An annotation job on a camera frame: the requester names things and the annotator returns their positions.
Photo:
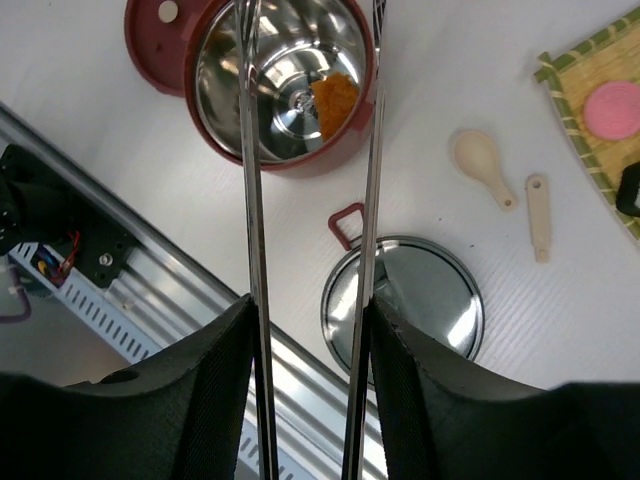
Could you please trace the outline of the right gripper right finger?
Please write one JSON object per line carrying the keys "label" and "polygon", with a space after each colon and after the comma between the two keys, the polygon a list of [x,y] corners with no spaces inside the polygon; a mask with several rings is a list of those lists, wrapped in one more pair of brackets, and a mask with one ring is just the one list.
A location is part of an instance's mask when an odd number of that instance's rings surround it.
{"label": "right gripper right finger", "polygon": [[638,478],[638,384],[537,389],[453,352],[382,299],[369,319],[389,478]]}

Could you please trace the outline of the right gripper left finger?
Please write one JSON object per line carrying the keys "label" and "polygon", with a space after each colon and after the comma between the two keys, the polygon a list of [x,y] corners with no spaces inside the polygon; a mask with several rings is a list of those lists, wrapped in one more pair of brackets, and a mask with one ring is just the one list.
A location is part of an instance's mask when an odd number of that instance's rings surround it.
{"label": "right gripper left finger", "polygon": [[253,361],[243,296],[197,332],[98,383],[1,376],[4,479],[231,479]]}

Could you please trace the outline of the fried cutlet toy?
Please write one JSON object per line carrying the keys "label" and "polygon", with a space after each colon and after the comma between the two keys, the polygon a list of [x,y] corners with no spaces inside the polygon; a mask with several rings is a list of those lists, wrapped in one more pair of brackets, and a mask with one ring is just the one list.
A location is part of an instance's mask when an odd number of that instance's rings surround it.
{"label": "fried cutlet toy", "polygon": [[314,106],[323,141],[342,127],[356,104],[360,91],[348,75],[334,73],[311,84]]}

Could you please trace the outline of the metal tongs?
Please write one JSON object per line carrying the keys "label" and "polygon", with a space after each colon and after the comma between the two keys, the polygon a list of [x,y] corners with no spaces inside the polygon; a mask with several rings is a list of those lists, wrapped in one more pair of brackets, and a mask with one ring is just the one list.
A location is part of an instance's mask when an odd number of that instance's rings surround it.
{"label": "metal tongs", "polygon": [[[313,305],[310,290],[318,286],[321,274],[327,272],[332,258],[327,253],[329,240],[319,224],[321,214],[333,205],[324,198],[320,188],[320,176],[340,165],[350,155],[356,154],[359,142],[369,137],[368,132],[349,133],[339,148],[332,145],[325,150],[315,150],[311,158],[292,173],[277,174],[275,180],[264,181],[262,173],[268,165],[262,161],[263,141],[261,78],[271,68],[284,70],[286,80],[300,77],[300,52],[308,50],[318,65],[325,64],[323,50],[312,47],[306,41],[291,40],[267,59],[260,54],[262,41],[261,4],[258,1],[237,1],[235,9],[235,33],[238,55],[239,119],[241,158],[244,168],[247,238],[249,249],[250,293],[257,312],[257,345],[254,358],[254,386],[256,397],[257,433],[259,445],[259,474],[263,479],[279,476],[276,386],[283,377],[274,370],[280,365],[286,370],[294,368],[295,360],[302,360],[301,371],[311,374],[325,369],[330,374],[338,372],[337,361],[330,356],[329,348],[319,328],[312,326],[310,309]],[[277,233],[280,223],[264,218],[264,186],[275,188],[286,180],[297,181],[298,186],[288,195],[281,195],[276,211],[289,215],[285,230]],[[276,258],[274,265],[280,276],[289,275],[294,281],[292,289],[278,287],[274,294],[276,303],[269,303],[268,261],[266,251],[267,232],[276,233]]]}

